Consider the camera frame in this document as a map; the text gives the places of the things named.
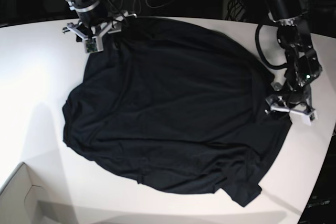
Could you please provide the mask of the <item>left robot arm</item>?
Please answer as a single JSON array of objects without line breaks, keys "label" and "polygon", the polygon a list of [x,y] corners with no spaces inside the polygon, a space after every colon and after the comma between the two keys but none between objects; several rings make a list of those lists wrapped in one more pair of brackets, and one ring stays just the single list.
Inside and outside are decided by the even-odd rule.
[{"label": "left robot arm", "polygon": [[275,83],[274,92],[266,98],[269,109],[266,113],[296,114],[303,122],[311,125],[317,119],[312,106],[311,83],[322,73],[322,66],[313,47],[309,25],[304,18],[307,12],[304,0],[265,0],[268,15],[266,19],[278,24],[277,40],[285,51],[286,62],[271,64],[265,57],[260,45],[258,24],[255,43],[258,54],[269,69],[284,69],[284,84]]}]

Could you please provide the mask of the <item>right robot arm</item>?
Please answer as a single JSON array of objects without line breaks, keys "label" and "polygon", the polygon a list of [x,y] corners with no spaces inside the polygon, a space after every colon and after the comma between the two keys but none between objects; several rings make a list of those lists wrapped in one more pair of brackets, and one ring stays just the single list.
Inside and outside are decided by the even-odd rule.
[{"label": "right robot arm", "polygon": [[121,10],[111,0],[65,0],[71,11],[76,12],[77,23],[68,23],[62,32],[72,32],[76,41],[83,44],[85,53],[104,50],[103,38],[118,33],[128,25],[129,18],[136,18],[134,12]]}]

